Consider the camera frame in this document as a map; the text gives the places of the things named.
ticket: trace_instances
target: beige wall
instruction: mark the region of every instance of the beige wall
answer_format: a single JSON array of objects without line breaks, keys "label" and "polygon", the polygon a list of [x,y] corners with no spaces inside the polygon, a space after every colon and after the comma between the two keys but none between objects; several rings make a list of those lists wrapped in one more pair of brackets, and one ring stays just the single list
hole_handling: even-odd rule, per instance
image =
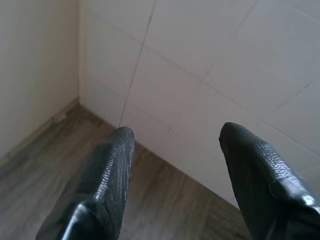
[{"label": "beige wall", "polygon": [[0,1],[0,156],[78,95],[78,1]]},{"label": "beige wall", "polygon": [[319,10],[318,0],[87,0],[81,102],[232,203],[225,122],[269,141],[320,192]]}]

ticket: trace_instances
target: wooden floor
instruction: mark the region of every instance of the wooden floor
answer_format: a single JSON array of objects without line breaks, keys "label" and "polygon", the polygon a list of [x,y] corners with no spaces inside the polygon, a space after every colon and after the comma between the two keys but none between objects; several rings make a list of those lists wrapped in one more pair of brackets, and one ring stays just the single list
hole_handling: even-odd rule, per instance
[{"label": "wooden floor", "polygon": [[[114,129],[82,107],[0,168],[0,239],[33,240],[68,179]],[[137,145],[120,240],[248,240],[240,211]]]}]

